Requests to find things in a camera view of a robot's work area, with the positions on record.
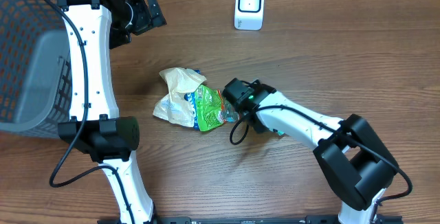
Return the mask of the green red snack bag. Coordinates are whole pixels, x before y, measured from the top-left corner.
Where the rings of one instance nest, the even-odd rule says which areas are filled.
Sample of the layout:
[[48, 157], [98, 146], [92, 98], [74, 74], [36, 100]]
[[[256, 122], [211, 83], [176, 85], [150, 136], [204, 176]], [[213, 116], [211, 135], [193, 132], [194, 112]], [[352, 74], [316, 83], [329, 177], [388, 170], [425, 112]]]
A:
[[236, 122], [239, 114], [218, 89], [200, 85], [194, 92], [199, 130], [210, 131], [226, 122]]

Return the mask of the blue Oreo cookie pack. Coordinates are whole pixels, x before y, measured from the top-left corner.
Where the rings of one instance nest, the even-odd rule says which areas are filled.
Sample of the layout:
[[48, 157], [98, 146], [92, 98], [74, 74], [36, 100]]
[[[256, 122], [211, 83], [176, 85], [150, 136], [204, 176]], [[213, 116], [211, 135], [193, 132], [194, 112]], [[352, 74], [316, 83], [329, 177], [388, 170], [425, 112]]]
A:
[[193, 128], [199, 131], [195, 91], [203, 83], [205, 78], [201, 74], [199, 74], [198, 71], [184, 68], [184, 79], [184, 93], [186, 100], [190, 103], [194, 122]]

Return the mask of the beige tissue pack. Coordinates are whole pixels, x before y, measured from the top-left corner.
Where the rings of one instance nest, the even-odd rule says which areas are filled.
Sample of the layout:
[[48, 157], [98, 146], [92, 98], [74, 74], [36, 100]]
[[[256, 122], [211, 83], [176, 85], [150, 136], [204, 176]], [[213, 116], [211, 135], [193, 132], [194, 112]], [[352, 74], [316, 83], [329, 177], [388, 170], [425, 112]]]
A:
[[153, 115], [171, 124], [193, 127], [195, 108], [185, 99], [206, 81], [206, 77], [193, 69], [174, 67], [162, 70], [159, 75], [166, 82], [168, 93], [156, 103]]

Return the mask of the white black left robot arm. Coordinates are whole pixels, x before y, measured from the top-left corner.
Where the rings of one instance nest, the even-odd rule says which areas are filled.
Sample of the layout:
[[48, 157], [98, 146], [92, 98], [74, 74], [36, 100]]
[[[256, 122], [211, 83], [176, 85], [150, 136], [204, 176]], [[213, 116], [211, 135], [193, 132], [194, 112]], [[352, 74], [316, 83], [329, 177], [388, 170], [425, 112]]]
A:
[[111, 77], [110, 51], [166, 24], [157, 0], [56, 0], [71, 59], [69, 119], [58, 125], [70, 150], [90, 156], [107, 177], [119, 223], [157, 223], [137, 163], [138, 121], [122, 117]]

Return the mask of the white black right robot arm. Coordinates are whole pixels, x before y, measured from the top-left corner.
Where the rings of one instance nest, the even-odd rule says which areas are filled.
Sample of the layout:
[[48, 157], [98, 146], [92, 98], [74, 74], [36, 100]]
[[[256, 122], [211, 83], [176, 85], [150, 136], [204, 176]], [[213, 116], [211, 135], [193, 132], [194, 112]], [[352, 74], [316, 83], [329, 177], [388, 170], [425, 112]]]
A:
[[313, 151], [342, 201], [340, 223], [378, 223], [377, 202], [398, 164], [363, 117], [352, 114], [343, 120], [316, 113], [259, 80], [235, 78], [222, 95], [256, 132], [280, 131]]

